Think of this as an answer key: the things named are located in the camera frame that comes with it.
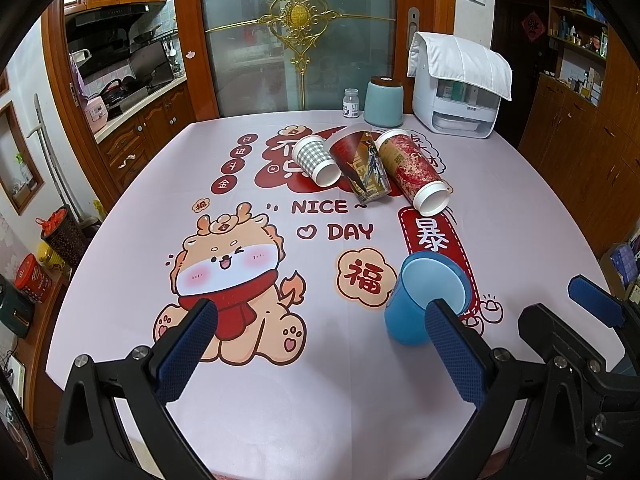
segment red and gold paper cup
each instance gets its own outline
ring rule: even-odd
[[[354,124],[334,133],[325,142],[361,204],[391,192],[370,128],[368,124]]]
[[[376,147],[385,169],[422,216],[434,216],[446,208],[446,182],[406,131],[396,128],[381,134]]]

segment red patterned paper cup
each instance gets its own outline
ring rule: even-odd
[[[380,135],[376,147],[385,169],[422,216],[434,216],[449,204],[447,184],[404,130]]]

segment blue plastic cup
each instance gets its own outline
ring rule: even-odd
[[[451,258],[433,251],[418,251],[402,263],[400,276],[386,302],[385,323],[389,335],[405,345],[429,342],[424,309],[442,298],[458,316],[471,303],[471,283]]]

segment teal ceramic jar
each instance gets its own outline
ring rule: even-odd
[[[364,120],[381,128],[395,128],[402,124],[404,91],[397,79],[373,76],[367,85],[364,101]]]

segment range hood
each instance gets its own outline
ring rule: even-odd
[[[129,57],[129,29],[145,12],[149,4],[109,6],[71,16],[66,22],[69,53],[84,48],[91,53],[79,68],[82,77]]]

